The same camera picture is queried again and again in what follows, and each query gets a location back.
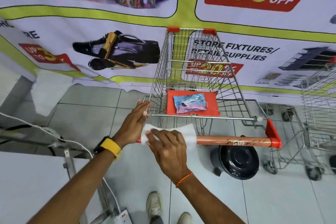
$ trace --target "person's left arm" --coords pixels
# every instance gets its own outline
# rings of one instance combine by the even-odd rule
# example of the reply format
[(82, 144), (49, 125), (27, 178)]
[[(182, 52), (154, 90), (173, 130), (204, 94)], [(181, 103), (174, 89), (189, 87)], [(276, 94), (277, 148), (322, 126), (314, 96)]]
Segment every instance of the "person's left arm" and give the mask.
[[(141, 136), (147, 117), (146, 109), (150, 104), (150, 101), (141, 103), (139, 100), (114, 135), (113, 140), (121, 149), (135, 143)], [(114, 159), (114, 154), (109, 150), (95, 155), (27, 224), (78, 224)]]

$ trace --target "person's right arm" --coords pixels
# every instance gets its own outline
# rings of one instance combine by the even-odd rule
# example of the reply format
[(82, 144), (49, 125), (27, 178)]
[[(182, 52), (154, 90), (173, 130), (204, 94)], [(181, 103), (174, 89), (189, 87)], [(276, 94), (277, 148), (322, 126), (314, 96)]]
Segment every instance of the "person's right arm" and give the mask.
[[(174, 130), (147, 131), (149, 147), (162, 172), (176, 185), (191, 173), (187, 167), (187, 146), (181, 133)], [(178, 186), (205, 224), (244, 224), (244, 222), (215, 197), (194, 174)]]

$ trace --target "yellow watch strap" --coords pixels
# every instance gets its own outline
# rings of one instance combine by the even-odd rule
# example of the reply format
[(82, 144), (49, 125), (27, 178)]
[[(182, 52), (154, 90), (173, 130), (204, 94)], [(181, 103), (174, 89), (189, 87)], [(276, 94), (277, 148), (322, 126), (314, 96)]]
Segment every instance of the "yellow watch strap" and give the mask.
[(121, 154), (121, 148), (111, 138), (106, 138), (100, 146), (112, 152), (116, 160)]

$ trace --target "orange bracelet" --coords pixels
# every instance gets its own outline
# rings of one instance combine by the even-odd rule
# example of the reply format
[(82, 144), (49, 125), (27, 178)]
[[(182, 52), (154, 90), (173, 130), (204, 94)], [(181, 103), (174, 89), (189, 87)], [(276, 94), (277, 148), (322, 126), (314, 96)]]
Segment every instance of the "orange bracelet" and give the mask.
[(188, 178), (188, 177), (189, 177), (190, 175), (192, 175), (192, 174), (193, 174), (193, 173), (191, 172), (190, 174), (184, 176), (181, 180), (179, 180), (179, 181), (177, 182), (177, 184), (176, 184), (176, 188), (177, 188), (178, 185), (180, 185), (180, 183), (181, 183), (184, 179)]

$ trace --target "plastic packaging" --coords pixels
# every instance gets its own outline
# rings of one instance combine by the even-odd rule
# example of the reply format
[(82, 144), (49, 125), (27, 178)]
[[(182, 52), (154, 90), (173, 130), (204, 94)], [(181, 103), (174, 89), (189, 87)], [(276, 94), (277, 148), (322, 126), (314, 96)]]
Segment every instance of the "plastic packaging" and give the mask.
[(207, 109), (204, 94), (194, 94), (187, 96), (174, 96), (176, 113), (186, 113), (195, 111), (204, 111)]

